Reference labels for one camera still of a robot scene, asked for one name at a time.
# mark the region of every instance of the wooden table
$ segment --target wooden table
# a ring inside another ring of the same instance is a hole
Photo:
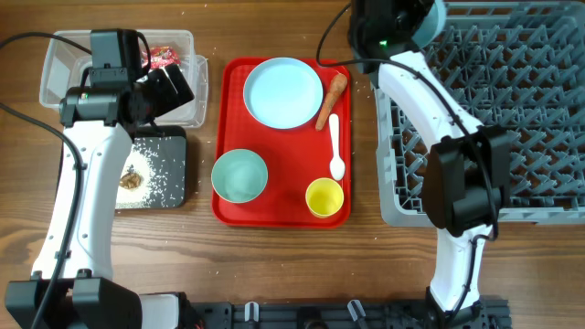
[[[229,228],[209,198],[221,74],[244,56],[312,58],[344,1],[197,0],[176,5],[0,6],[0,38],[38,30],[105,27],[187,29],[209,58],[206,123],[188,131],[197,161],[197,193],[174,210],[125,211],[112,235],[115,280],[139,293],[184,291],[192,302],[381,301],[422,298],[435,267],[434,228],[391,228],[381,217],[373,94],[353,80],[353,213],[334,230]],[[347,20],[325,45],[326,58],[350,58]],[[18,41],[0,52],[0,100],[59,127],[38,103],[48,41]],[[28,278],[53,208],[60,144],[52,135],[0,111],[0,294]],[[503,224],[484,254],[480,286],[510,300],[515,328],[576,328],[585,322],[585,226]],[[0,306],[0,328],[16,328]]]

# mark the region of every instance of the yellow cup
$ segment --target yellow cup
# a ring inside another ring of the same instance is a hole
[[[319,178],[307,187],[304,200],[315,217],[328,218],[344,204],[344,190],[331,178]]]

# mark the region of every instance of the red snack bag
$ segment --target red snack bag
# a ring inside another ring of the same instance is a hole
[[[181,64],[181,59],[176,51],[169,46],[150,48],[150,56],[150,69],[160,69],[170,64]],[[147,60],[147,56],[143,52],[143,66],[146,66]]]

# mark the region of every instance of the light blue plate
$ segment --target light blue plate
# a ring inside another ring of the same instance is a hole
[[[313,118],[323,101],[323,84],[310,66],[294,58],[262,62],[246,79],[244,102],[260,123],[276,129],[298,127]]]
[[[211,185],[219,196],[231,203],[250,202],[268,183],[268,168],[250,150],[231,150],[219,157],[211,170]]]

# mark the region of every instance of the carrot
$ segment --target carrot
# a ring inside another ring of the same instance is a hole
[[[317,125],[315,129],[320,131],[325,126],[327,122],[327,118],[329,117],[329,113],[333,109],[335,102],[339,98],[342,92],[346,89],[347,86],[347,77],[341,73],[337,74],[332,80],[331,85],[329,86],[329,91],[325,96],[325,101],[323,102],[323,106],[321,107],[321,111],[319,112],[319,118],[317,119]]]

